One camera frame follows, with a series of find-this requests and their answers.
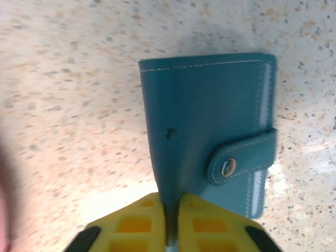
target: teal leather wallet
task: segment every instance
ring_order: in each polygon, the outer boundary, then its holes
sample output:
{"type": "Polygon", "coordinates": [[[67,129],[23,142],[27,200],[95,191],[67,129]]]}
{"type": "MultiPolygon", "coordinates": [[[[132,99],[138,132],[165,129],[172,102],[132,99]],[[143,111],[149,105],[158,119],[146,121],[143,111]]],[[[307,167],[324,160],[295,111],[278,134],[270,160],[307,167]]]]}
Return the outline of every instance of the teal leather wallet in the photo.
{"type": "Polygon", "coordinates": [[[184,192],[259,217],[276,153],[275,57],[191,56],[142,60],[139,66],[169,235],[177,230],[173,222],[184,192]]]}

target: blue wallet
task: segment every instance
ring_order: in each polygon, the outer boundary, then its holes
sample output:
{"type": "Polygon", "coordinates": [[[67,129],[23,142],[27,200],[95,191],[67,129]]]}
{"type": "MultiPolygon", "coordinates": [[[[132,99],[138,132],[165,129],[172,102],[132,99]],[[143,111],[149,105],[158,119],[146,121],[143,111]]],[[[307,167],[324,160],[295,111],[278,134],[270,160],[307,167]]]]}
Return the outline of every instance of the blue wallet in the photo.
{"type": "Polygon", "coordinates": [[[168,232],[177,228],[174,215],[184,192],[259,217],[276,153],[275,57],[190,56],[142,60],[139,66],[168,232]]]}

